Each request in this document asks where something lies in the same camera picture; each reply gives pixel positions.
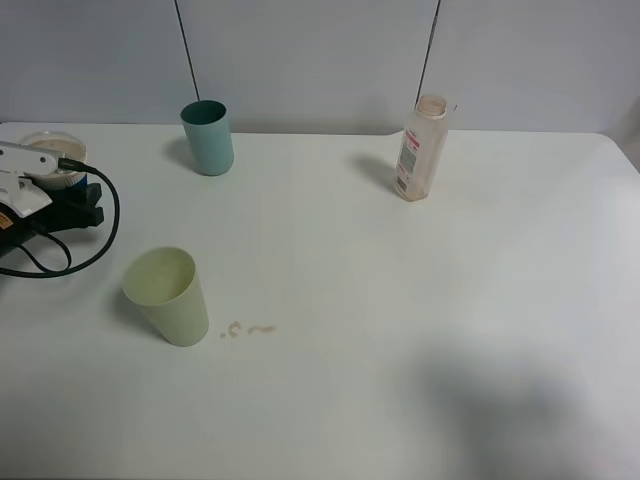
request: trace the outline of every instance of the bottle label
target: bottle label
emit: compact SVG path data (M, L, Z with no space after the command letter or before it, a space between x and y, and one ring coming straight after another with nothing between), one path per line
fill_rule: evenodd
M404 138L402 139L402 149L400 150L400 158L398 159L398 166L396 167L396 175L398 177L396 181L398 186L405 192L411 181L413 169L416 166L419 148L420 142L418 142L415 132L405 130Z

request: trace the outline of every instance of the plastic cup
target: plastic cup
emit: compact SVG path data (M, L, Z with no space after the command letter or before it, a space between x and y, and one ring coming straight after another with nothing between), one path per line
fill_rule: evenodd
M214 100L191 103L180 113L198 169L222 175L233 165L233 143L227 107Z
M196 264L184 250L161 247L138 257L127 269L122 289L169 343L189 347L207 334Z

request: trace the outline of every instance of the power cord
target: power cord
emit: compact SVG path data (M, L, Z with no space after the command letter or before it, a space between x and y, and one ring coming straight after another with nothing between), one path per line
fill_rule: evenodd
M31 261L33 261L33 263L40 270L42 270L42 273L22 272L20 270L11 270L9 268L0 267L0 275L8 275L10 277L19 277L19 278L65 277L67 275L71 275L72 273L79 272L80 270L84 270L90 265L93 265L95 262L100 260L105 253L107 253L109 248L111 248L111 245L113 244L113 241L116 238L116 234L118 233L118 226L120 225L120 198L118 197L118 192L116 191L116 187L113 185L113 183L111 183L111 180L109 180L109 178L97 168L91 167L89 165L86 165L82 162L78 162L76 160L71 160L70 158L58 159L58 168L62 168L64 170L71 170L73 172L86 172L92 175L96 175L98 178L100 178L100 180L102 180L107 185L107 187L111 191L111 196L113 197L113 226L111 227L111 233L109 234L109 238L107 238L107 241L105 242L104 246L93 257L82 262L79 265L76 265L75 267L69 268L68 266L68 268L66 268L65 270L60 270L60 271L53 271L44 267L34 258L34 256L26 248L20 245L18 248L20 248L23 252L27 254L27 256L29 256ZM49 238L51 241L55 242L57 245L59 245L62 248L62 250L65 252L65 256L67 257L67 261L70 265L71 254L67 246L64 245L64 243L62 243L60 240L58 240L52 235L49 235L49 234L41 234L41 235Z

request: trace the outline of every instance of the teal cup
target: teal cup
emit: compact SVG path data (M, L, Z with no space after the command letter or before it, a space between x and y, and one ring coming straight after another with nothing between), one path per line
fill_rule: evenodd
M222 175L233 165L227 107L214 100L191 103L180 112L193 158L205 175Z

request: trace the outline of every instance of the plastic container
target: plastic container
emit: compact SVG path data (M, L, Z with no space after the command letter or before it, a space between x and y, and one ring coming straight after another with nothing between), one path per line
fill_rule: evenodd
M63 152L66 158L87 163L87 147L73 135L64 132L37 132L24 137L22 145ZM29 175L44 190L64 190L86 179L84 172L58 170L50 175Z
M429 195L449 132L446 116L446 100L425 95L407 119L394 184L408 202Z

